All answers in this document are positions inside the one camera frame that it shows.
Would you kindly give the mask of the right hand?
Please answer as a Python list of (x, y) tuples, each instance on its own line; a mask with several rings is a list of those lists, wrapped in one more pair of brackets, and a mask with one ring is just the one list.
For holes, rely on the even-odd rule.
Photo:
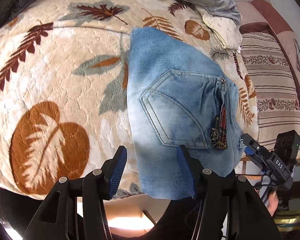
[(277, 196), (276, 191), (273, 191), (268, 195), (268, 205), (267, 205), (267, 209), (271, 216), (273, 216), (275, 211), (277, 210), (278, 204), (279, 204), (279, 198)]

